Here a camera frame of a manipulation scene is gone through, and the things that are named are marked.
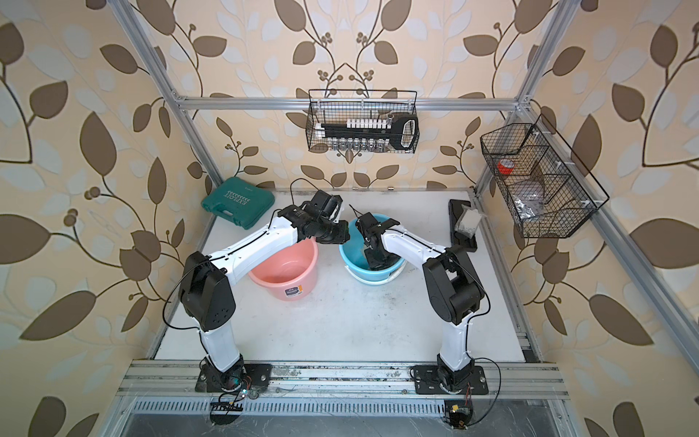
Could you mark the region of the black socket set holder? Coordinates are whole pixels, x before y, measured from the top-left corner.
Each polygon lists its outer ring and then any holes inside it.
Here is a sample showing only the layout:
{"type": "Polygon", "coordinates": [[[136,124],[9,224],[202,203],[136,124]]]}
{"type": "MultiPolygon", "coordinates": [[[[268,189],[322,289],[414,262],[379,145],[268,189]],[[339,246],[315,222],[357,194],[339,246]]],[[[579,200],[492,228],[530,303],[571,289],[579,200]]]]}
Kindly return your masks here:
{"type": "Polygon", "coordinates": [[[351,118],[338,123],[311,126],[311,139],[327,140],[329,145],[369,151],[412,151],[419,141],[419,119],[413,115],[387,118],[351,118]]]}

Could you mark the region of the black tray with plastic bag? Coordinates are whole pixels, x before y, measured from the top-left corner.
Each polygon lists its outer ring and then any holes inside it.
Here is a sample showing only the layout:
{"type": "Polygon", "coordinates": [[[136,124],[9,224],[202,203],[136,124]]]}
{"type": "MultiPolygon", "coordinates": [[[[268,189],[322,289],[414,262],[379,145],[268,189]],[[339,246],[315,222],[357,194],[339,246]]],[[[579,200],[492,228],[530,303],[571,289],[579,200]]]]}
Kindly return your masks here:
{"type": "Polygon", "coordinates": [[[468,200],[449,200],[451,245],[464,247],[468,252],[478,249],[476,232],[483,219],[482,213],[468,200]]]}

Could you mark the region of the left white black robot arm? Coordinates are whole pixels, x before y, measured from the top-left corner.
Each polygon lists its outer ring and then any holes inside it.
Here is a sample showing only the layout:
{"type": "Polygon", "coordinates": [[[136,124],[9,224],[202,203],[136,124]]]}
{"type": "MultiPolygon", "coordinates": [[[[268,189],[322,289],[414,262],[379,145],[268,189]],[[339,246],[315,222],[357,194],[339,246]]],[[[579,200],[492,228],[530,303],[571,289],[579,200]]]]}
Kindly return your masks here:
{"type": "Polygon", "coordinates": [[[235,342],[232,292],[245,275],[267,259],[304,240],[340,245],[350,239],[349,223],[340,219],[342,198],[318,190],[311,200],[272,213],[269,224],[225,249],[189,255],[178,298],[195,322],[206,353],[205,375],[229,393],[245,383],[244,359],[235,342]]]}

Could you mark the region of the green plastic tool case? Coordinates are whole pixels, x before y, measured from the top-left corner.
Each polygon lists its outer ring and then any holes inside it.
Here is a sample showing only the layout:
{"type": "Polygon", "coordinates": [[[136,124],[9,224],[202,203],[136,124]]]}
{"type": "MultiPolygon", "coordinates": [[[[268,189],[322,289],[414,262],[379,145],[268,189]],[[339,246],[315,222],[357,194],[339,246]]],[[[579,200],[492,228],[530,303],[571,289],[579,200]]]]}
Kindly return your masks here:
{"type": "Polygon", "coordinates": [[[273,206],[274,195],[240,178],[228,178],[201,202],[205,211],[242,229],[252,228],[273,206]]]}

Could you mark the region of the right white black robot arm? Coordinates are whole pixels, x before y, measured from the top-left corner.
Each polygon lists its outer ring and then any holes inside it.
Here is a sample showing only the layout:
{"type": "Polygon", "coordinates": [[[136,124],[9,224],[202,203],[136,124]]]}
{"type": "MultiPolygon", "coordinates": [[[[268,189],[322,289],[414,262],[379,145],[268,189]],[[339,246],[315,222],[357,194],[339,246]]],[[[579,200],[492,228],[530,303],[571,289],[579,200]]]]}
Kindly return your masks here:
{"type": "Polygon", "coordinates": [[[431,307],[444,321],[437,380],[449,393],[466,389],[474,367],[468,351],[468,331],[486,297],[468,251],[459,245],[446,248],[427,242],[398,220],[380,221],[371,213],[360,215],[356,228],[371,267],[382,267],[400,258],[422,270],[431,307]]]}

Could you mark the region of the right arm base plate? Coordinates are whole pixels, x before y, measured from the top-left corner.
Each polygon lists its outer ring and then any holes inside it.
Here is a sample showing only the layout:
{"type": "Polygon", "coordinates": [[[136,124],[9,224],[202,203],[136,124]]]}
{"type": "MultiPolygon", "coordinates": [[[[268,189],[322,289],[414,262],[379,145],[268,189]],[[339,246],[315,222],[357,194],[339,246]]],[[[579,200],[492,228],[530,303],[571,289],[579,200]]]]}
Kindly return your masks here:
{"type": "Polygon", "coordinates": [[[415,365],[409,371],[419,395],[486,395],[490,392],[482,366],[452,371],[440,365],[415,365]]]}

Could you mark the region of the aluminium front rail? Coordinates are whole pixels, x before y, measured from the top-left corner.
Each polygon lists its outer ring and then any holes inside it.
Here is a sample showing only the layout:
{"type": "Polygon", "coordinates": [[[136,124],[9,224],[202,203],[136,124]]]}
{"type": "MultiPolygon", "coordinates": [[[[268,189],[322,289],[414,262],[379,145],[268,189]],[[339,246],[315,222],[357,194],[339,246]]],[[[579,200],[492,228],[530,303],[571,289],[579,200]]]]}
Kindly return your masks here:
{"type": "MultiPolygon", "coordinates": [[[[557,366],[541,363],[484,362],[467,391],[475,400],[556,400],[570,398],[557,366]]],[[[254,397],[350,399],[458,399],[431,371],[410,362],[251,362],[249,377],[234,385],[254,397]]],[[[118,388],[120,396],[204,396],[220,394],[199,361],[135,361],[118,388]]]]}

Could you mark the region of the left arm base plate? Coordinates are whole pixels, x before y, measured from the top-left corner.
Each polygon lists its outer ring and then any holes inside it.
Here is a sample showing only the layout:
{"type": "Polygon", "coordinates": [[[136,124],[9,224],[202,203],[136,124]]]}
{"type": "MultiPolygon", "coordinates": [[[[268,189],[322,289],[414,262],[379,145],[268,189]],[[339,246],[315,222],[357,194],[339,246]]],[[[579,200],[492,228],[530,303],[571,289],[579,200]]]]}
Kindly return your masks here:
{"type": "Polygon", "coordinates": [[[269,363],[234,365],[225,373],[209,362],[200,365],[200,375],[195,385],[197,393],[233,393],[253,391],[263,393],[269,387],[273,366],[269,363]]]}

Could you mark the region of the pink plastic bucket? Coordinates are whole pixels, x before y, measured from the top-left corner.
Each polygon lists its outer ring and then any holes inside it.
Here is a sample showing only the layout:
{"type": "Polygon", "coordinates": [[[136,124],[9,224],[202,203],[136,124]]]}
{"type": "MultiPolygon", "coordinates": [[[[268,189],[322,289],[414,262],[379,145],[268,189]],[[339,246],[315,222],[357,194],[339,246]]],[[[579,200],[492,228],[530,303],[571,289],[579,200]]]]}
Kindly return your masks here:
{"type": "Polygon", "coordinates": [[[278,300],[301,300],[317,285],[318,257],[316,241],[304,240],[262,262],[249,278],[278,300]]]}

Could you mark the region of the silver foil bag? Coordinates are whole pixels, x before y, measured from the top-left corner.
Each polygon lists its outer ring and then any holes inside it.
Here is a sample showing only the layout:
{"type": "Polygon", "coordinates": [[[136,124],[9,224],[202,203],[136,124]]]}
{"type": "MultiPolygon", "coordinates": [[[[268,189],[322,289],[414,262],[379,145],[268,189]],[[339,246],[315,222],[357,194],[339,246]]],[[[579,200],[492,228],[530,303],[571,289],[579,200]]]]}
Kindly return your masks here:
{"type": "Polygon", "coordinates": [[[510,188],[517,216],[522,220],[538,220],[544,214],[544,184],[539,180],[524,180],[510,188]]]}

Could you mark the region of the blue plastic bucket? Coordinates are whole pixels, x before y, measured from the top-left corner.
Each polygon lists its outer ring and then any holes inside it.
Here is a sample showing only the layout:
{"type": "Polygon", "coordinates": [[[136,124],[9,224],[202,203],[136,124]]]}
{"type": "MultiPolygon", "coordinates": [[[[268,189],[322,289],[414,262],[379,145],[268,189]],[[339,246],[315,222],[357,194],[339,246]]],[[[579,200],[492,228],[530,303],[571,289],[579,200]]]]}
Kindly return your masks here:
{"type": "Polygon", "coordinates": [[[364,240],[356,224],[357,220],[349,223],[349,240],[339,247],[345,269],[352,278],[368,286],[383,286],[392,282],[403,272],[406,261],[398,259],[386,269],[370,269],[364,255],[364,240]]]}

